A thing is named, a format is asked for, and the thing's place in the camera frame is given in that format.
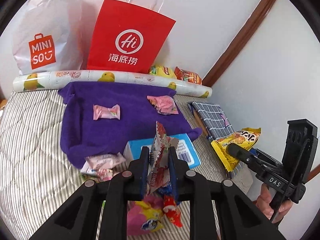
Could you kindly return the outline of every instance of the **human hand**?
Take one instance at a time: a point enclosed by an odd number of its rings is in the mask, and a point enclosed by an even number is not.
[[[273,214],[273,209],[270,207],[270,202],[272,200],[271,194],[269,192],[269,187],[267,184],[263,183],[261,185],[261,192],[260,196],[257,198],[256,206],[261,210],[261,212],[270,219]],[[275,217],[273,220],[273,223],[279,222],[292,208],[293,202],[288,199],[284,201],[280,208],[279,208],[279,214]]]

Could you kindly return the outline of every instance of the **yellow bird print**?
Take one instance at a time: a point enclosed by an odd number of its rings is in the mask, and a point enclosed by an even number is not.
[[[101,78],[98,79],[98,81],[103,82],[114,82],[115,81],[115,75],[111,72],[105,72],[102,74]]]
[[[204,94],[202,96],[200,96],[201,98],[207,98],[209,95],[209,91],[204,92]]]
[[[23,84],[23,87],[24,87],[23,91],[44,88],[44,86],[42,86],[38,83],[38,74],[37,73],[33,73],[33,74],[28,75],[26,81]]]
[[[176,90],[176,88],[177,88],[177,84],[175,83],[175,82],[171,82],[170,84],[169,84],[169,86],[167,86],[168,88],[171,88],[171,89],[173,89],[173,90]]]

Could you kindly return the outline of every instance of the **white circle logo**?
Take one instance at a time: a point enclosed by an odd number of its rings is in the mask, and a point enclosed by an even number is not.
[[[133,54],[141,49],[143,36],[137,30],[125,30],[116,38],[116,48],[123,54]]]

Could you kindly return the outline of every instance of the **blue and white box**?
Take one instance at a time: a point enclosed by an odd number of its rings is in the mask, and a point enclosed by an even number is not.
[[[179,143],[176,149],[178,159],[186,161],[190,169],[193,169],[194,167],[201,164],[199,156],[195,148],[193,147],[189,136],[186,133],[172,135],[170,137],[179,139]],[[129,163],[131,161],[136,160],[140,157],[143,146],[147,146],[150,150],[152,143],[153,138],[128,141],[123,154],[123,156],[126,158],[127,166],[129,166]]]

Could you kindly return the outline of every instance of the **wallpaper roll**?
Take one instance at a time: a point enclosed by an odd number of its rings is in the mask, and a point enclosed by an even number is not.
[[[74,81],[118,82],[169,87],[176,90],[177,94],[200,98],[208,98],[212,95],[211,88],[182,80],[148,74],[104,70],[52,71],[19,76],[13,81],[13,90],[15,92],[23,92],[28,90],[60,89],[69,82]]]

